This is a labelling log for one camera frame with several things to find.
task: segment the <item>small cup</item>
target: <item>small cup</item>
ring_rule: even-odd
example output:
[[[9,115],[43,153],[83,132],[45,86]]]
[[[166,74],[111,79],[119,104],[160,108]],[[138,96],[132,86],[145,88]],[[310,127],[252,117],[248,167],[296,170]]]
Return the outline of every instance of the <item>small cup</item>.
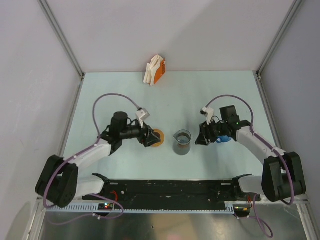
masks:
[[[183,156],[190,152],[190,141],[192,136],[188,130],[179,130],[173,137],[176,140],[173,144],[173,150],[176,154]]]

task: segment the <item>blue object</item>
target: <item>blue object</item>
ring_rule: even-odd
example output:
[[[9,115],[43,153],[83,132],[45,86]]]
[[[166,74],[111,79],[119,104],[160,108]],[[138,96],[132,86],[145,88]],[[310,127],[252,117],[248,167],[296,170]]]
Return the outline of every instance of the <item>blue object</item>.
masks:
[[[231,141],[232,137],[229,136],[218,136],[218,139],[215,141],[218,144],[227,143]]]

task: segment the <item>wire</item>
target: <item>wire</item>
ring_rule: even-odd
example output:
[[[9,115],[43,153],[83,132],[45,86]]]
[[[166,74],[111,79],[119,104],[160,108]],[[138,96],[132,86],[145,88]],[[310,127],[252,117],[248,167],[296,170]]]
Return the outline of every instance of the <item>wire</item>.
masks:
[[[252,203],[251,203],[251,198],[250,198],[250,195],[248,195],[248,209],[251,209],[252,208]]]
[[[257,197],[257,195],[258,194],[255,194],[254,197],[253,197],[253,210],[254,210],[254,215],[255,216],[249,216],[249,218],[257,220],[257,222],[258,222],[262,232],[264,233],[264,235],[267,238],[272,239],[274,237],[274,233],[272,232],[270,226],[265,221],[263,221],[261,218],[258,217],[257,210],[256,210],[256,197]],[[269,229],[270,235],[267,234],[266,229],[265,229],[263,224]]]
[[[258,194],[255,194],[253,197],[253,210],[254,210],[254,214],[255,216],[244,216],[244,217],[239,217],[237,216],[236,213],[234,213],[233,215],[239,220],[239,219],[254,219],[257,220],[259,227],[261,228],[263,234],[269,238],[272,239],[274,237],[274,232],[272,231],[271,227],[268,225],[268,223],[266,223],[264,220],[262,220],[261,218],[258,217],[257,215],[257,210],[256,210],[256,197]],[[270,231],[270,235],[267,233],[265,226],[269,229]]]
[[[115,195],[115,201],[117,202],[118,201],[118,194],[116,193],[116,191],[113,190],[110,193]]]
[[[93,197],[96,197],[96,198],[99,198],[99,199],[103,199],[103,200],[106,200],[108,201],[109,203],[113,203],[114,205],[118,205],[120,208],[121,208],[121,212],[116,215],[116,216],[101,216],[101,215],[97,215],[95,213],[86,213],[86,214],[83,214],[83,215],[80,215],[78,217],[75,217],[74,219],[71,219],[69,221],[65,221],[65,222],[52,222],[49,217],[47,216],[46,219],[47,221],[52,224],[52,225],[55,225],[55,226],[62,226],[62,225],[66,225],[66,224],[70,224],[70,223],[73,223],[74,221],[77,221],[78,219],[81,219],[81,218],[84,218],[84,217],[89,217],[89,216],[93,216],[93,217],[97,217],[98,219],[117,219],[119,217],[121,217],[124,213],[125,213],[125,209],[124,207],[118,203],[117,201],[113,201],[109,198],[106,198],[106,197],[103,197],[103,196],[100,196],[100,195],[97,195],[97,194],[90,194],[91,196]]]
[[[252,110],[251,106],[245,101],[243,100],[241,97],[238,97],[238,96],[235,96],[235,95],[229,95],[229,94],[224,94],[224,95],[220,95],[220,96],[217,96],[215,97],[214,99],[212,99],[205,107],[208,108],[209,105],[219,99],[219,98],[223,98],[223,97],[231,97],[231,98],[235,98],[235,99],[238,99],[240,100],[241,102],[243,102],[250,110],[250,113],[251,113],[251,124],[250,124],[250,132],[252,133],[253,136],[255,136],[258,140],[260,140],[260,142],[262,142],[265,146],[267,146],[275,155],[277,155],[282,164],[283,164],[283,167],[286,171],[286,175],[288,177],[288,182],[289,182],[289,185],[290,185],[290,202],[286,202],[284,200],[281,200],[284,204],[286,205],[292,205],[295,201],[295,190],[294,190],[294,184],[293,184],[293,181],[292,181],[292,177],[291,177],[291,174],[290,174],[290,171],[289,171],[289,168],[288,168],[288,165],[285,161],[285,159],[281,156],[281,154],[276,150],[274,149],[274,147],[268,143],[266,140],[263,139],[263,137],[261,137],[260,135],[258,135],[255,131],[254,131],[254,111]]]
[[[249,202],[250,202],[250,205],[251,205],[251,208],[253,207],[253,204],[252,204],[252,200],[251,200],[251,197],[249,196]]]
[[[219,122],[222,122],[218,116],[213,116],[212,118],[217,118],[219,120]]]
[[[125,95],[122,95],[122,94],[119,94],[119,93],[107,93],[107,94],[104,94],[104,95],[101,95],[100,97],[97,98],[97,100],[95,100],[94,104],[93,104],[93,108],[92,108],[92,118],[93,118],[93,123],[94,123],[94,126],[95,126],[95,129],[97,131],[97,134],[98,134],[98,137],[97,137],[97,140],[96,142],[91,145],[91,146],[88,146],[87,148],[81,150],[80,152],[76,153],[75,155],[69,157],[67,160],[65,160],[56,170],[55,172],[52,174],[45,190],[44,190],[44,194],[43,194],[43,206],[46,208],[46,209],[49,209],[49,208],[52,208],[54,205],[48,205],[47,204],[47,197],[48,197],[48,193],[49,193],[49,189],[54,181],[54,179],[56,178],[56,176],[58,175],[58,173],[60,172],[60,170],[68,163],[70,162],[71,160],[73,159],[76,159],[78,155],[81,155],[85,152],[87,152],[88,150],[92,149],[95,147],[96,144],[99,143],[100,141],[100,130],[99,130],[99,127],[98,127],[98,124],[97,124],[97,121],[96,121],[96,115],[95,115],[95,111],[96,111],[96,105],[98,103],[98,101],[104,97],[107,97],[107,96],[119,96],[119,97],[123,97],[125,99],[128,99],[137,109],[140,109],[140,107],[131,99],[129,98],[128,96],[125,96]]]
[[[137,119],[135,119],[135,120],[131,121],[129,125],[132,126],[132,124],[134,124],[134,123],[138,124],[139,121],[138,121]]]

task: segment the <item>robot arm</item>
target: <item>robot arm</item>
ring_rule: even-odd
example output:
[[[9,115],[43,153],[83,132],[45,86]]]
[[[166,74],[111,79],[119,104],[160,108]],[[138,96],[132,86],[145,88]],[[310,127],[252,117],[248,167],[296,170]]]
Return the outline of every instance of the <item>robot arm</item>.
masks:
[[[283,173],[284,165],[279,153],[285,160],[290,172],[294,195],[306,192],[306,184],[302,170],[301,159],[295,152],[287,153],[273,146],[258,133],[252,133],[252,127],[247,120],[240,120],[235,106],[220,108],[222,120],[215,122],[212,118],[213,110],[205,107],[200,112],[207,116],[207,120],[200,124],[200,133],[195,142],[196,145],[209,145],[214,143],[219,136],[232,137],[255,155],[263,165],[262,176],[243,175],[238,176],[240,189],[245,193],[257,193],[265,195],[271,202],[284,200],[291,196],[291,187],[288,176]]]
[[[145,147],[160,142],[160,138],[155,135],[153,129],[144,123],[148,116],[149,113],[141,108],[136,113],[137,119],[128,124],[128,115],[125,112],[116,112],[110,125],[99,136],[99,141],[73,156],[74,159],[61,169],[54,178],[47,199],[58,207],[64,208],[74,198],[99,194],[106,183],[106,178],[97,173],[86,178],[78,178],[79,172],[116,152],[122,146],[123,140],[136,138]],[[66,159],[69,158],[56,155],[48,158],[35,187],[39,195],[44,196],[50,178]]]

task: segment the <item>metal edge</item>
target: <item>metal edge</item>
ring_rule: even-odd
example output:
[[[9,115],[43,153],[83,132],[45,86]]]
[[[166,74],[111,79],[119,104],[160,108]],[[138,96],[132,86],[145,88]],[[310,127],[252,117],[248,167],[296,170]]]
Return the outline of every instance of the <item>metal edge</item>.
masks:
[[[320,239],[319,228],[316,224],[315,216],[311,211],[311,206],[298,204],[296,207],[301,218],[306,238],[308,240]]]
[[[283,144],[282,144],[282,142],[279,138],[279,134],[277,132],[275,118],[274,118],[272,109],[270,107],[268,97],[267,97],[265,89],[264,89],[264,85],[262,83],[262,78],[257,73],[253,73],[253,74],[255,77],[256,85],[257,85],[257,88],[260,93],[262,104],[265,109],[265,113],[266,113],[266,116],[267,116],[267,119],[268,119],[268,122],[269,122],[269,125],[271,128],[271,132],[272,132],[275,144],[279,148],[283,148],[282,147]],[[296,204],[296,207],[298,209],[300,219],[301,219],[301,222],[302,222],[304,232],[305,232],[307,239],[308,240],[320,239],[319,228],[316,223],[316,219],[313,215],[313,212],[311,210],[311,206],[309,204],[309,201],[308,202],[298,201],[297,203],[296,203],[296,201],[294,201],[294,203]]]
[[[228,204],[247,204],[246,201],[226,201],[225,203],[228,203]],[[267,197],[264,195],[261,195],[261,201],[256,201],[255,204],[256,205],[283,205],[283,203],[281,201],[272,202],[272,201],[268,200]],[[293,204],[295,204],[295,205],[307,204],[308,205],[310,203],[308,201],[308,196],[306,194],[303,194],[303,195],[296,196],[294,198]]]
[[[67,122],[67,124],[65,126],[64,134],[63,134],[60,146],[58,148],[58,155],[59,156],[62,156],[64,151],[65,151],[65,149],[66,149],[67,140],[68,140],[70,129],[71,129],[71,126],[72,126],[72,122],[73,122],[73,119],[74,119],[74,116],[75,116],[75,113],[76,113],[76,109],[77,109],[78,101],[79,101],[79,98],[80,98],[80,93],[81,93],[81,89],[82,89],[82,86],[83,86],[83,82],[84,81],[81,81],[79,83],[79,85],[77,87],[77,90],[76,90],[76,93],[75,93],[75,96],[74,96],[73,104],[72,104],[72,107],[71,107],[71,110],[70,110],[70,113],[69,113],[69,117],[68,117],[68,122]]]
[[[34,216],[31,220],[31,224],[28,228],[28,232],[26,232],[23,236],[24,240],[38,240],[42,225],[44,223],[46,215],[46,210],[40,201],[36,201],[36,205],[34,208]]]
[[[261,100],[262,100],[262,105],[264,107],[264,111],[266,113],[266,117],[268,119],[269,126],[271,128],[271,133],[272,133],[275,145],[277,147],[283,149],[283,144],[281,143],[280,136],[278,134],[277,127],[276,127],[276,124],[275,124],[275,122],[276,122],[275,121],[275,117],[274,117],[274,114],[273,114],[273,112],[271,110],[271,107],[270,107],[270,104],[269,104],[269,100],[268,100],[265,88],[264,88],[264,86],[263,86],[263,84],[261,82],[261,76],[258,75],[257,73],[253,73],[253,75],[254,75],[254,79],[255,79],[255,82],[256,82],[256,85],[257,85]]]
[[[41,9],[44,12],[44,15],[46,16],[48,22],[50,23],[53,31],[55,32],[57,38],[59,39],[65,53],[67,54],[67,56],[69,57],[72,65],[74,66],[75,70],[77,71],[79,77],[81,78],[81,80],[84,77],[84,72],[82,71],[79,62],[77,60],[77,58],[75,57],[74,52],[72,51],[70,44],[68,43],[61,27],[59,26],[55,15],[53,14],[47,0],[37,0]]]
[[[69,113],[69,117],[68,117],[68,122],[65,126],[65,130],[64,130],[64,134],[62,137],[62,141],[60,144],[60,147],[58,149],[58,154],[61,155],[67,145],[67,139],[70,133],[70,129],[72,126],[72,121],[74,119],[75,116],[75,112],[76,112],[76,108],[77,108],[77,104],[79,101],[79,97],[80,97],[80,93],[81,93],[81,89],[83,86],[83,82],[81,81],[79,82],[79,85],[77,87],[75,96],[74,96],[74,100],[73,100],[73,104],[72,104],[72,108],[70,110]],[[32,211],[32,214],[30,216],[30,220],[28,223],[28,227],[26,232],[23,235],[23,240],[38,240],[40,232],[41,232],[41,228],[42,228],[42,224],[45,218],[45,214],[46,214],[46,209],[44,208],[44,206],[42,205],[42,197],[38,196],[34,209]]]
[[[34,224],[38,208],[39,208],[39,202],[36,201],[34,206],[33,206],[33,210],[32,210],[32,213],[30,215],[30,219],[29,219],[29,222],[27,224],[27,227],[25,228],[24,235],[22,237],[23,240],[27,240],[29,238],[29,235],[31,233],[31,229],[32,229],[33,224]]]
[[[279,30],[277,31],[268,51],[266,52],[261,65],[259,66],[257,72],[260,75],[263,70],[265,69],[267,63],[269,62],[269,60],[271,59],[271,57],[273,56],[275,50],[277,49],[279,43],[281,42],[281,40],[283,39],[283,37],[285,36],[285,33],[287,32],[289,26],[292,24],[294,18],[296,17],[297,13],[299,12],[299,10],[301,9],[301,6],[303,5],[303,3],[305,2],[305,0],[295,0],[292,5],[291,8],[289,9],[288,13],[286,14]]]

